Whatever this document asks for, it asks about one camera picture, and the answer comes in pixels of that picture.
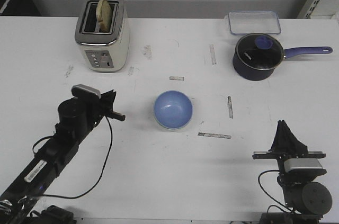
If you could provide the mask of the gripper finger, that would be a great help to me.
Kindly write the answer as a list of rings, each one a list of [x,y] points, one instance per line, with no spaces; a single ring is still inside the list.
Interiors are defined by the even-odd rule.
[[[118,112],[108,112],[107,117],[119,121],[124,121],[126,119],[126,116],[124,114],[118,113]]]

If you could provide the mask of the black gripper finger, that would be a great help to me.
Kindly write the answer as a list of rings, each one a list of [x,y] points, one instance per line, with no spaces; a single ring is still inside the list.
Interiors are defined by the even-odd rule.
[[[278,121],[278,126],[272,143],[272,151],[275,153],[301,152],[300,142],[291,132],[284,120]]]
[[[113,89],[101,94],[101,107],[105,112],[113,113],[113,104],[116,94],[117,93]]]

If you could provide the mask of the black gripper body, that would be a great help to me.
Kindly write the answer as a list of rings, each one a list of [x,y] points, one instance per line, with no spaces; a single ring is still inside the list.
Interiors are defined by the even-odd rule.
[[[267,151],[255,151],[252,154],[254,160],[261,159],[275,159],[279,166],[284,167],[284,161],[290,158],[317,158],[318,160],[326,157],[326,154],[322,151],[309,151],[308,147],[301,144],[301,152],[299,153],[275,153],[272,151],[272,146]]]
[[[101,120],[107,116],[108,112],[105,112],[104,109],[101,107],[101,99],[92,104],[90,109],[90,121],[92,126],[97,126]]]

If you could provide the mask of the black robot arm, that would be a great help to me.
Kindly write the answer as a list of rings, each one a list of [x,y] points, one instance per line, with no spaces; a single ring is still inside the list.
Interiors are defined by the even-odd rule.
[[[279,212],[266,211],[260,223],[319,223],[332,207],[332,196],[315,178],[325,175],[319,160],[326,155],[309,151],[289,129],[278,121],[271,148],[254,152],[253,159],[275,159],[278,164],[277,183],[283,190],[284,203],[276,202]]]
[[[1,223],[23,223],[46,190],[78,152],[79,146],[103,118],[125,120],[113,110],[116,91],[100,93],[78,84],[73,97],[58,106],[55,133],[1,195]]]

